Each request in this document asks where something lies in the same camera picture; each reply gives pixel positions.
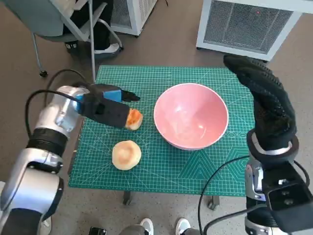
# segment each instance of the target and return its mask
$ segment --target gray floor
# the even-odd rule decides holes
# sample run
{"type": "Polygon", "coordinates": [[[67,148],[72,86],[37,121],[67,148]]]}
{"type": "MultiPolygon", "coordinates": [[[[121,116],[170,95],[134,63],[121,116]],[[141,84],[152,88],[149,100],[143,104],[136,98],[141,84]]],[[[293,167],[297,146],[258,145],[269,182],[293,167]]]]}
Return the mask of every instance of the gray floor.
{"type": "MultiPolygon", "coordinates": [[[[166,7],[159,1],[139,38],[121,36],[125,50],[116,58],[101,61],[115,65],[165,65],[165,66],[222,66],[223,55],[209,50],[196,50],[197,30],[201,1],[171,0],[166,7]]],[[[46,80],[38,76],[29,31],[2,5],[0,5],[0,180],[6,181],[12,163],[25,147],[27,136],[23,122],[24,104],[34,90],[43,88],[46,80]]],[[[292,30],[269,66],[280,77],[297,113],[300,151],[297,159],[313,176],[313,15],[304,15],[292,30]]],[[[39,40],[42,63],[50,74],[64,68],[82,71],[90,78],[88,58],[72,58],[62,44],[39,40]]],[[[63,76],[56,84],[67,83],[71,76],[63,76]]],[[[41,98],[34,101],[31,111],[32,125],[42,105],[41,98]]],[[[77,130],[73,133],[64,159],[67,162],[62,176],[67,181],[77,130]]],[[[186,217],[197,227],[196,206],[198,196],[137,193],[136,204],[121,205],[121,192],[74,189],[66,187],[62,202],[54,215],[54,235],[88,234],[90,226],[106,228],[109,235],[150,217],[155,234],[173,234],[175,222],[186,217]]],[[[215,212],[203,208],[203,223],[214,217],[245,207],[244,198],[222,197],[222,205],[215,212]]],[[[245,234],[243,217],[217,224],[211,234],[245,234]]],[[[304,231],[301,234],[312,234],[304,231]]]]}

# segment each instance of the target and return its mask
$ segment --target chair leg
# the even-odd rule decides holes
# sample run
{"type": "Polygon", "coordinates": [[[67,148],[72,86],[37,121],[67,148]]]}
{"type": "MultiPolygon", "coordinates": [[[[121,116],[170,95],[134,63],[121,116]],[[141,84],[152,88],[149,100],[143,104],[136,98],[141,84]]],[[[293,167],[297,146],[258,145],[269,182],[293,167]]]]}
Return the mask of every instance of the chair leg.
{"type": "Polygon", "coordinates": [[[108,30],[111,32],[111,34],[116,38],[116,40],[117,40],[119,46],[121,47],[121,49],[123,49],[122,41],[119,39],[119,37],[117,36],[117,34],[113,31],[113,29],[108,25],[108,23],[105,22],[105,21],[102,20],[102,19],[98,19],[98,22],[104,24],[104,25],[108,28],[108,30]]]}
{"type": "Polygon", "coordinates": [[[32,39],[33,39],[34,49],[35,49],[35,53],[36,53],[37,65],[38,65],[38,67],[39,67],[39,69],[40,69],[39,75],[40,75],[41,77],[47,77],[48,73],[47,73],[47,71],[45,71],[45,70],[43,69],[43,66],[42,66],[41,63],[40,63],[39,53],[38,53],[38,47],[37,47],[37,42],[36,42],[36,36],[35,36],[34,33],[32,33],[31,36],[32,36],[32,39]]]}
{"type": "Polygon", "coordinates": [[[93,23],[92,23],[92,0],[88,1],[89,7],[89,23],[90,23],[90,49],[91,49],[91,69],[92,69],[92,79],[95,83],[96,81],[96,68],[95,68],[95,61],[94,61],[94,40],[93,40],[93,23]]]}

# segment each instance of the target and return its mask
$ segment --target pink bowl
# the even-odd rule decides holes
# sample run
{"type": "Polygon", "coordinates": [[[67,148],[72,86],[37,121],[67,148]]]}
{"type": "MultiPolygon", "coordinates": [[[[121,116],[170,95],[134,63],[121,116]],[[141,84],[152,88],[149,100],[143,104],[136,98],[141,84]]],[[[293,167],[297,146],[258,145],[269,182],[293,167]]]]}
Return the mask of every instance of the pink bowl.
{"type": "Polygon", "coordinates": [[[154,120],[157,130],[171,145],[198,150],[223,136],[228,125],[228,110],[212,89],[184,83],[167,89],[158,98],[154,120]]]}

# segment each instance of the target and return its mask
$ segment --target black cable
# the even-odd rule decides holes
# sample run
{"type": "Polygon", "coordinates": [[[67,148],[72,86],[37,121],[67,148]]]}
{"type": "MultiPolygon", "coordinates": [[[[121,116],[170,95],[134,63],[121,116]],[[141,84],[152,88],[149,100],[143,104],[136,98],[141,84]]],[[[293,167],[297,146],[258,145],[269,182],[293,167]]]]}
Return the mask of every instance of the black cable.
{"type": "Polygon", "coordinates": [[[294,161],[294,163],[300,168],[300,170],[302,170],[304,176],[305,176],[305,184],[306,186],[309,186],[310,185],[310,176],[308,174],[308,172],[306,171],[306,169],[304,169],[304,167],[297,161],[294,161]]]}
{"type": "Polygon", "coordinates": [[[73,101],[76,101],[78,103],[80,103],[80,100],[68,95],[68,94],[64,94],[62,92],[58,92],[58,91],[50,91],[50,90],[37,90],[35,92],[33,92],[27,99],[26,104],[25,104],[25,126],[26,126],[26,131],[28,134],[28,137],[31,137],[31,131],[30,131],[30,127],[29,127],[29,118],[28,118],[28,113],[29,113],[29,105],[30,102],[32,100],[32,98],[34,98],[36,95],[41,94],[41,93],[52,93],[52,94],[58,94],[61,96],[64,96],[65,98],[71,99],[73,101]]]}
{"type": "Polygon", "coordinates": [[[252,211],[254,211],[256,209],[259,209],[261,207],[266,207],[266,206],[267,206],[266,204],[258,204],[258,205],[255,205],[254,207],[250,207],[249,209],[245,209],[245,210],[242,210],[242,211],[238,211],[238,212],[235,212],[235,213],[227,214],[227,215],[221,216],[219,218],[213,219],[212,221],[210,221],[209,223],[206,224],[206,226],[204,227],[203,232],[206,235],[207,234],[207,230],[211,226],[213,226],[214,224],[216,224],[218,222],[221,222],[221,221],[226,220],[226,219],[230,219],[232,217],[236,217],[238,215],[249,213],[249,212],[252,212],[252,211]]]}
{"type": "MultiPolygon", "coordinates": [[[[89,83],[87,82],[86,78],[79,72],[79,71],[76,71],[76,70],[73,70],[73,69],[63,69],[63,70],[59,70],[57,71],[49,80],[48,84],[47,84],[47,87],[45,88],[46,90],[49,90],[50,89],[50,86],[52,85],[53,81],[55,80],[55,78],[57,76],[59,76],[61,73],[63,72],[73,72],[77,75],[79,75],[79,77],[83,80],[83,82],[86,84],[86,85],[89,85],[89,83]]],[[[45,93],[45,97],[44,97],[44,107],[47,106],[47,96],[48,94],[45,93]]]]}
{"type": "Polygon", "coordinates": [[[222,164],[214,173],[213,175],[211,175],[211,177],[209,178],[209,180],[206,182],[203,190],[202,190],[202,193],[201,193],[201,196],[200,196],[200,199],[199,199],[199,204],[198,204],[198,223],[199,223],[199,229],[200,229],[200,234],[201,235],[204,235],[203,233],[203,230],[202,230],[202,225],[201,225],[201,202],[202,202],[202,198],[204,196],[204,192],[206,191],[206,188],[208,187],[209,183],[211,182],[211,180],[213,179],[213,177],[217,174],[217,172],[219,172],[220,169],[222,169],[224,166],[226,166],[227,164],[229,163],[232,163],[232,162],[235,162],[235,161],[238,161],[238,160],[241,160],[241,159],[245,159],[245,158],[248,158],[249,156],[243,156],[243,157],[239,157],[239,158],[235,158],[235,159],[232,159],[228,162],[225,162],[224,164],[222,164]]]}

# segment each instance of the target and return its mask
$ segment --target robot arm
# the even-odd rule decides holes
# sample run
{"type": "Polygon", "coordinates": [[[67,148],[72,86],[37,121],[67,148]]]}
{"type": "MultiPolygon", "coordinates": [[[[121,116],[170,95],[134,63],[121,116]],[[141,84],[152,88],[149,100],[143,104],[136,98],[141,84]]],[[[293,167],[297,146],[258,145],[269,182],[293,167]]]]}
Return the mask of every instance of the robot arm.
{"type": "Polygon", "coordinates": [[[53,215],[63,193],[63,180],[57,175],[63,166],[62,154],[70,132],[80,115],[122,128],[129,106],[121,100],[139,100],[135,94],[114,86],[63,86],[59,92],[81,102],[54,95],[40,113],[28,144],[17,158],[1,193],[1,235],[38,234],[41,221],[53,215]]]}
{"type": "Polygon", "coordinates": [[[257,60],[226,55],[225,65],[254,97],[255,128],[247,134],[245,218],[249,235],[286,235],[313,227],[313,196],[293,168],[299,149],[294,109],[282,84],[257,60]]]}

